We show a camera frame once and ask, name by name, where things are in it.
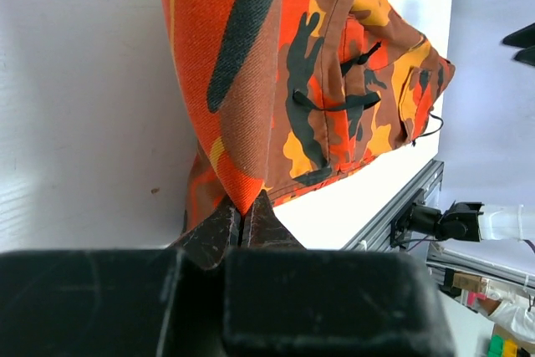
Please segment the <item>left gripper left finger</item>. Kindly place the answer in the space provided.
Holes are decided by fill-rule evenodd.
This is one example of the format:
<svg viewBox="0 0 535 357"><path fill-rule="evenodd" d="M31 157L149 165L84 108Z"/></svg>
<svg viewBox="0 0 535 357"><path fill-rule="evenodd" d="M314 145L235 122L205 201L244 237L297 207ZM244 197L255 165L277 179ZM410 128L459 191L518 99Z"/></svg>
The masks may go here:
<svg viewBox="0 0 535 357"><path fill-rule="evenodd" d="M241 231L223 201L179 247L3 253L2 355L231 355L220 264Z"/></svg>

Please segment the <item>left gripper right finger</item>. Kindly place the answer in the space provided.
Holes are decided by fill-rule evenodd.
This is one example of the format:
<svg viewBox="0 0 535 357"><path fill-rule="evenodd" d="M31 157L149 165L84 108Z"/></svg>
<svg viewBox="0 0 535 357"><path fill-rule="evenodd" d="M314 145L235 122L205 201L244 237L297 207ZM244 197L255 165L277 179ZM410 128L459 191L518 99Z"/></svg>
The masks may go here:
<svg viewBox="0 0 535 357"><path fill-rule="evenodd" d="M224 261L222 341L231 356L452 356L439 292L400 252L307 250L265 193Z"/></svg>

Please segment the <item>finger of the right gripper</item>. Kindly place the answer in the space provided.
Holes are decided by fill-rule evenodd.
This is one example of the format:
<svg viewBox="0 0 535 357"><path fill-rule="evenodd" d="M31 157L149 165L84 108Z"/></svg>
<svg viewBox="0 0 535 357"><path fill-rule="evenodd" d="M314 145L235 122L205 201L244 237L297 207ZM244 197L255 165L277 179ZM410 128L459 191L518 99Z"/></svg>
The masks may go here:
<svg viewBox="0 0 535 357"><path fill-rule="evenodd" d="M521 64L535 67L535 47L524 48L514 55L514 60Z"/></svg>
<svg viewBox="0 0 535 357"><path fill-rule="evenodd" d="M535 23L508 34L502 43L514 48L531 48L535 45Z"/></svg>

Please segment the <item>orange camouflage trousers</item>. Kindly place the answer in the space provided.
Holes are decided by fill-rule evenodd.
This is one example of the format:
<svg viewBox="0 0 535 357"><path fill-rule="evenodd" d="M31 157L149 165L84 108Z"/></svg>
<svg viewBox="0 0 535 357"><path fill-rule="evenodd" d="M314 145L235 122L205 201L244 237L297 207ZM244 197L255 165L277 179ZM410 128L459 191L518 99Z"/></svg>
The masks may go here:
<svg viewBox="0 0 535 357"><path fill-rule="evenodd" d="M161 0L198 140L184 229L409 144L455 73L388 0Z"/></svg>

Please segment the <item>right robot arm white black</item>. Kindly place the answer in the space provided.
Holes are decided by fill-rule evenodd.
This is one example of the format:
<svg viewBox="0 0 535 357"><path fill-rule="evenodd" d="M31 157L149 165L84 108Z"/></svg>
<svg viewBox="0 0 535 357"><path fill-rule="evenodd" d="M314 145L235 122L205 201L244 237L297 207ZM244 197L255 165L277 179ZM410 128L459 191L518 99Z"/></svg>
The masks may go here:
<svg viewBox="0 0 535 357"><path fill-rule="evenodd" d="M534 68L534 22L509 33L502 44L519 49L513 60ZM507 133L520 136L531 131L534 156L534 111L530 123L518 123ZM396 221L391 223L390 245L401 247L401 235L417 232L421 241L461 242L517 241L534 253L534 205L500 206L482 202L453 202L445 211L413 201Z"/></svg>

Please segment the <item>cardboard box on shelf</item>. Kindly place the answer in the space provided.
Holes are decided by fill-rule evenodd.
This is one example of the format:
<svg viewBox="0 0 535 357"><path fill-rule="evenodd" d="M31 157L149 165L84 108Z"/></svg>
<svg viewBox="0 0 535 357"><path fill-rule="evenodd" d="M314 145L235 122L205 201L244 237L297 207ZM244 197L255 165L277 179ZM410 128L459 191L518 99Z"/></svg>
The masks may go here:
<svg viewBox="0 0 535 357"><path fill-rule="evenodd" d="M455 272L452 286L467 292L486 294L489 280L487 278L469 273Z"/></svg>

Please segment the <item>green and yellow blocks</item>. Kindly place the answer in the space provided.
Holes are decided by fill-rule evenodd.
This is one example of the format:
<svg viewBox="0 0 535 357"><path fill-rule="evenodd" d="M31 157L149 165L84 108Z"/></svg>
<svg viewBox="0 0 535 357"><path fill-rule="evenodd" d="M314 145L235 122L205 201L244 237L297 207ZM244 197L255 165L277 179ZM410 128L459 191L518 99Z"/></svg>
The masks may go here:
<svg viewBox="0 0 535 357"><path fill-rule="evenodd" d="M488 346L487 357L517 357L521 348L514 340L494 334Z"/></svg>

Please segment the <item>person in white sleeve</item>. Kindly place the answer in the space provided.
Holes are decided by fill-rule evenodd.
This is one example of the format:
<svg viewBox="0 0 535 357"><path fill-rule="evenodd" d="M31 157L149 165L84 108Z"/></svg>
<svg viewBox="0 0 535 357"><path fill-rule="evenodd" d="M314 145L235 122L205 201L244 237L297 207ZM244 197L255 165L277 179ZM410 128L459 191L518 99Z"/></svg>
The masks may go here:
<svg viewBox="0 0 535 357"><path fill-rule="evenodd" d="M479 301L485 315L517 340L534 343L534 311L507 300L485 298Z"/></svg>

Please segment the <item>aluminium rail frame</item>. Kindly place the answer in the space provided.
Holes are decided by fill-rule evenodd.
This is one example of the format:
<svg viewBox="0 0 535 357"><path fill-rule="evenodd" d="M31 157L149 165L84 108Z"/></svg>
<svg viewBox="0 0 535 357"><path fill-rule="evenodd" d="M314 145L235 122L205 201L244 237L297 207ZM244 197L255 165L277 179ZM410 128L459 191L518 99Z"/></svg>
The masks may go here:
<svg viewBox="0 0 535 357"><path fill-rule="evenodd" d="M429 162L345 245L350 251L419 252L450 287L455 273L497 280L534 292L534 215L480 202L438 207L444 165Z"/></svg>

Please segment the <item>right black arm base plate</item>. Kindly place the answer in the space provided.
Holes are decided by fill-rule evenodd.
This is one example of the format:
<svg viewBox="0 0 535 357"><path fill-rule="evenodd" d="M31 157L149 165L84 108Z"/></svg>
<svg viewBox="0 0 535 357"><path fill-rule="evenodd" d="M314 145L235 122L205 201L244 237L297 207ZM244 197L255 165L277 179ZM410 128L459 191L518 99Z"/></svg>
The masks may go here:
<svg viewBox="0 0 535 357"><path fill-rule="evenodd" d="M425 204L425 190L418 189L390 220L390 247L406 249L406 236L409 232L410 219L416 206Z"/></svg>

